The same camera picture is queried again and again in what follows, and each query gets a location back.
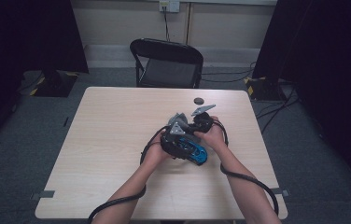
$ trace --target wooden table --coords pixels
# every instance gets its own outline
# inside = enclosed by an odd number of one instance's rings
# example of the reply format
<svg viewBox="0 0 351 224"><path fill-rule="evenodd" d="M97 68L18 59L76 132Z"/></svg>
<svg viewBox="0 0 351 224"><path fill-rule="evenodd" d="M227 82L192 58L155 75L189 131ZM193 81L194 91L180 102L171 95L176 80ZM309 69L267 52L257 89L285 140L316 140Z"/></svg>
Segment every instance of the wooden table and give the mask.
<svg viewBox="0 0 351 224"><path fill-rule="evenodd" d="M66 136L41 198L38 218L87 218L135 171L147 141L168 119L190 114L204 99L227 129L235 156L269 188L278 188L251 103L244 91L144 88L88 88ZM132 219L243 219L219 159L209 147L202 166L169 160L147 182ZM288 215L276 195L280 218Z"/></svg>

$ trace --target hand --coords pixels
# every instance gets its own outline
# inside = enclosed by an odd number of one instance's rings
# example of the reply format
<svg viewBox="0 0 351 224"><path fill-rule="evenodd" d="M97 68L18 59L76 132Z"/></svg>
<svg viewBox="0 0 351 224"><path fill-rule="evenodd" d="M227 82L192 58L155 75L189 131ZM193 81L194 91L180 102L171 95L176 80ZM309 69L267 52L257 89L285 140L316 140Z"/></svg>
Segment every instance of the hand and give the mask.
<svg viewBox="0 0 351 224"><path fill-rule="evenodd" d="M151 146L149 147L146 157L144 158L144 164L151 164L156 167L163 161L172 158L170 154L161 148L161 133L158 133L152 140Z"/></svg>
<svg viewBox="0 0 351 224"><path fill-rule="evenodd" d="M219 121L218 117L216 116L211 116L211 118L214 121ZM222 129L219 128L216 124L213 124L207 133L195 132L194 134L195 136L202 138L205 143L215 151L226 146Z"/></svg>

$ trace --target gray carpet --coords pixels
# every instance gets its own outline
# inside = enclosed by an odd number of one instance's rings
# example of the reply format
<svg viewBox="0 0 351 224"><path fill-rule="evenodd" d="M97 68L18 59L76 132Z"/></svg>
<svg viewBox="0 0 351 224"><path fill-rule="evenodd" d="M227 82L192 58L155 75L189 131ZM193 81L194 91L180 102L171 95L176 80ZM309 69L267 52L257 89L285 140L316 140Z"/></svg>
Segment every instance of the gray carpet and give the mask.
<svg viewBox="0 0 351 224"><path fill-rule="evenodd" d="M205 68L204 73L240 72L241 68ZM26 74L22 85L39 73ZM242 75L204 75L204 79L235 80ZM85 223L85 220L39 220L33 193L44 189L51 169L89 86L133 87L133 68L94 68L82 74L68 98L31 97L22 91L18 108L0 129L0 223ZM284 86L290 94L292 86ZM244 82L210 82L201 89L245 90ZM291 102L297 99L294 93ZM252 102L255 112L273 102ZM277 108L273 105L261 113ZM261 128L270 115L259 119ZM283 223L351 223L351 171L320 137L315 121L299 103L280 111L263 134L285 198Z"/></svg>

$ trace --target person's left arm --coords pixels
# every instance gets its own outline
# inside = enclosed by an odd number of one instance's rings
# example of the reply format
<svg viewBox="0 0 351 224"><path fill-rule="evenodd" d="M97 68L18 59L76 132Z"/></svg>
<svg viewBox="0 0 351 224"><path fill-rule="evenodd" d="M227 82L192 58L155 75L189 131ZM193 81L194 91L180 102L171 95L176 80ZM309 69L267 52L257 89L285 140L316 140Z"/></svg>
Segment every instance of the person's left arm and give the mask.
<svg viewBox="0 0 351 224"><path fill-rule="evenodd" d="M141 192L149 177L153 174L159 164L161 164L162 161L171 158L169 154L163 151L161 145L158 144L160 142L159 136L160 135L158 134L152 141L156 144L153 144L149 148L143 163L141 163L134 174L132 174L132 176L108 199L108 201L129 197ZM92 224L129 223L137 202L138 200L133 200L107 207L96 215Z"/></svg>

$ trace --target person's left hand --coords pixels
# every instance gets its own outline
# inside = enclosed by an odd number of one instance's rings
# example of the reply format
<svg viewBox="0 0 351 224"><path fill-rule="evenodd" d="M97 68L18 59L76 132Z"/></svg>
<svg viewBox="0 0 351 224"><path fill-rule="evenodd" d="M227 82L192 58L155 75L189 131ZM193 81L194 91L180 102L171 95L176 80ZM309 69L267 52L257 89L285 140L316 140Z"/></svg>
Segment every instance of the person's left hand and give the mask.
<svg viewBox="0 0 351 224"><path fill-rule="evenodd" d="M157 166L169 158L172 158L172 156L161 148L161 133L158 133L152 140L151 146L147 151L147 155L144 158L143 163L149 163Z"/></svg>

